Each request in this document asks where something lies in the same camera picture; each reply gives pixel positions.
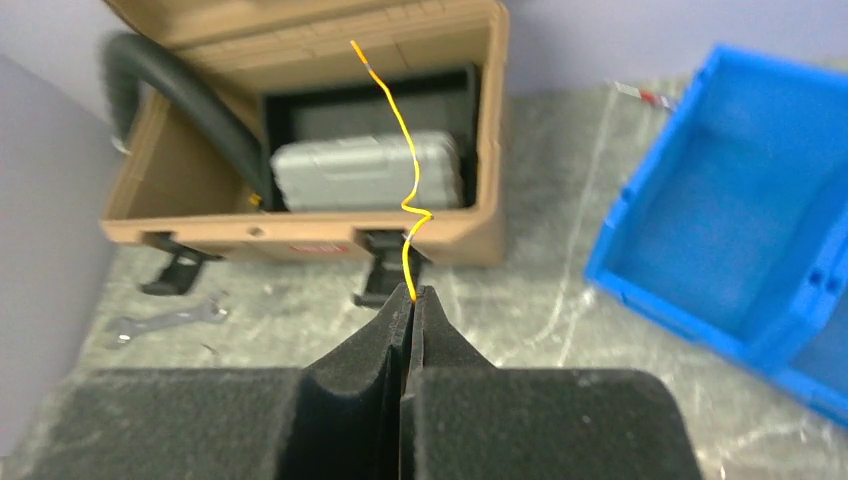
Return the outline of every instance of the tan toolbox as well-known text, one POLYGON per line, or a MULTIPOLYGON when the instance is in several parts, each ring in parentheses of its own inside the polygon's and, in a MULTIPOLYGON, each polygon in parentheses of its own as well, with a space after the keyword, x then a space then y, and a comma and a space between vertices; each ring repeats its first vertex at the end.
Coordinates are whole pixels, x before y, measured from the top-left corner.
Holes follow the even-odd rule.
MULTIPOLYGON (((382 76, 473 62, 481 73, 477 200, 437 211, 414 247, 439 265, 497 265, 504 256, 501 147, 508 14, 494 0, 107 0, 137 32, 203 76, 260 138, 258 98, 316 82, 364 81, 356 40, 382 76)), ((173 242, 228 260, 368 259, 366 233, 418 219, 377 213, 267 213, 191 122, 154 93, 102 216, 114 242, 173 242)))

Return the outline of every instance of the black tray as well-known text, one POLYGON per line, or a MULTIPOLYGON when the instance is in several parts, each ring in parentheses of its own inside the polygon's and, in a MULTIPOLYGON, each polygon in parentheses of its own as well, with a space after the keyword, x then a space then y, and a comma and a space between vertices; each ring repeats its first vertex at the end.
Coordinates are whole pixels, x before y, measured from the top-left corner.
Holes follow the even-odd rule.
MULTIPOLYGON (((385 94, 367 74, 366 80, 308 90, 268 92, 260 98, 266 139, 263 152, 268 175, 270 158, 283 145, 303 140, 399 133, 385 94)), ((477 199, 477 117, 480 75, 474 64, 438 71, 386 77, 410 131, 442 130, 459 147, 463 204, 477 199)), ((286 210, 282 196, 276 210, 286 210)))

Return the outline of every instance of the white wall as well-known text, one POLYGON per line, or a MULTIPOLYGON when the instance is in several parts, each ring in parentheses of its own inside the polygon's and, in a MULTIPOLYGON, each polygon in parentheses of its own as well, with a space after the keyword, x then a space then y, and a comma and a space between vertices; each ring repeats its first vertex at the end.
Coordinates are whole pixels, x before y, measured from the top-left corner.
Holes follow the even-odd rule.
POLYGON ((109 127, 0 55, 0 457, 75 364, 114 252, 109 127))
MULTIPOLYGON (((505 1, 513 92, 686 73, 717 41, 848 56, 848 0, 505 1)), ((96 45, 114 28, 122 24, 101 0, 0 0, 0 52, 103 119, 96 45)))

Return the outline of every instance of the red label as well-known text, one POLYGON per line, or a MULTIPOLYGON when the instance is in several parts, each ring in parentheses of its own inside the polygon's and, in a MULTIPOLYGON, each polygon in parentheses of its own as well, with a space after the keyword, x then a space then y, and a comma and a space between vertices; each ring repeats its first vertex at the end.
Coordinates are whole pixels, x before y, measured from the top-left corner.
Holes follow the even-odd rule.
POLYGON ((300 245, 289 245, 289 248, 299 253, 345 253, 348 251, 344 245, 336 245, 333 243, 304 243, 300 245))

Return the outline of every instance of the gray tool case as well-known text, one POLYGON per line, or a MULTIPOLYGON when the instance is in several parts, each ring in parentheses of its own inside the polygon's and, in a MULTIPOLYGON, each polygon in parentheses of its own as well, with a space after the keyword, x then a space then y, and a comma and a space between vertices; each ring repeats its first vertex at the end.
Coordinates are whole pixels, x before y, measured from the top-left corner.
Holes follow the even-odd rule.
MULTIPOLYGON (((421 181, 412 206, 462 206, 459 153, 446 132, 413 132, 421 181)), ((400 208, 415 180, 401 134, 297 142, 271 158, 277 186, 292 212, 391 211, 400 208)))

